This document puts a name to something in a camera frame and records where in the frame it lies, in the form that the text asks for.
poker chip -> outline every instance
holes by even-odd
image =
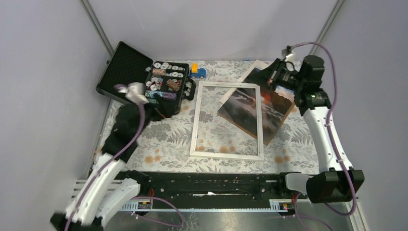
[[[154,67],[155,67],[155,68],[160,68],[161,66],[162,66],[162,65],[161,65],[160,63],[155,63],[155,64],[154,64]]]

floral tablecloth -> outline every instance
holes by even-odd
[[[194,61],[198,66],[207,70],[205,81],[236,82],[251,66],[251,61]],[[306,123],[295,107],[276,137],[264,146],[265,161],[241,161],[215,158],[189,157],[192,123],[194,120],[196,100],[183,100],[181,112],[169,119],[152,122],[138,138],[139,147],[126,164],[125,169],[138,171],[166,171],[166,172],[224,172],[224,173],[280,173],[286,171],[300,171],[303,173],[318,173],[319,164],[316,149]],[[100,146],[108,137],[120,103],[112,101],[106,123],[101,134]],[[233,129],[227,121],[218,120],[216,114],[201,110],[202,138],[199,137],[197,149],[199,151],[214,151],[227,153],[245,152],[248,142],[255,141],[251,137],[242,135],[235,144],[235,139],[223,139],[224,145],[219,143],[219,136],[205,136],[206,130],[211,133],[216,126],[223,126],[223,131]]]

metal frame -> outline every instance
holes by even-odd
[[[318,37],[316,38],[315,42],[318,43],[322,43],[323,39],[326,37],[327,32],[329,31],[329,28],[331,27],[331,25],[333,24],[334,20],[336,19],[336,16],[338,14],[338,12],[340,11],[343,3],[346,0],[337,0],[337,2],[335,3],[333,9],[330,12],[329,17],[327,18],[323,28],[321,29]],[[312,49],[310,50],[309,55],[316,55],[317,51],[318,51],[318,46],[313,45]]]
[[[112,57],[115,50],[111,43],[109,42],[108,37],[105,34],[105,31],[103,30],[101,23],[98,20],[98,17],[96,16],[95,12],[92,9],[91,4],[89,3],[88,0],[80,0],[82,3],[82,6],[84,7],[85,12],[87,13],[89,20],[91,21],[92,25],[94,26],[96,32],[99,35],[99,38],[101,39],[103,45],[105,46],[106,50],[108,51],[109,55]]]
[[[208,153],[198,152],[195,150],[197,143],[198,123],[200,120],[201,98],[203,94],[203,87],[223,87],[223,88],[252,88],[255,89],[256,102],[256,125],[257,125],[257,141],[258,141],[258,155],[239,155],[226,153]],[[228,158],[237,160],[263,161],[264,160],[264,137],[262,131],[262,110],[261,110],[261,88],[253,83],[225,83],[225,82],[206,82],[200,81],[198,83],[197,104],[195,106],[194,124],[192,127],[190,156],[193,157],[211,157],[211,158]]]

picture frame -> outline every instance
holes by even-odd
[[[255,89],[255,104],[256,104],[256,127],[257,127],[257,154],[258,155],[242,155],[242,154],[226,154],[226,153],[209,153],[196,151],[195,146],[197,143],[198,124],[200,120],[201,99],[204,87],[223,87],[223,88],[250,88]],[[198,83],[197,91],[197,103],[194,113],[194,123],[191,134],[191,157],[204,157],[204,158],[227,158],[236,160],[248,160],[248,161],[264,161],[264,143],[263,143],[263,131],[262,131],[262,110],[261,110],[261,89],[258,85],[252,83],[228,83],[228,82],[209,82],[200,81]]]

robot end effector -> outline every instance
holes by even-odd
[[[289,46],[286,51],[288,54],[291,53]],[[364,182],[364,174],[361,170],[353,169],[344,154],[331,120],[331,131],[335,146],[342,154],[341,160],[338,160],[334,155],[335,147],[330,142],[328,126],[326,127],[326,116],[332,105],[327,93],[320,88],[324,73],[324,61],[320,57],[308,55],[304,58],[300,70],[296,71],[294,64],[286,60],[288,59],[276,59],[265,69],[265,71],[269,71],[268,87],[275,90],[280,86],[294,91],[294,102],[309,126],[313,137],[319,157],[320,173],[315,176],[294,172],[281,173],[279,188],[282,193],[299,191],[307,194],[313,203],[350,201],[352,199],[350,185],[340,162],[346,166],[356,192]],[[293,65],[293,71],[288,70],[287,65]]]

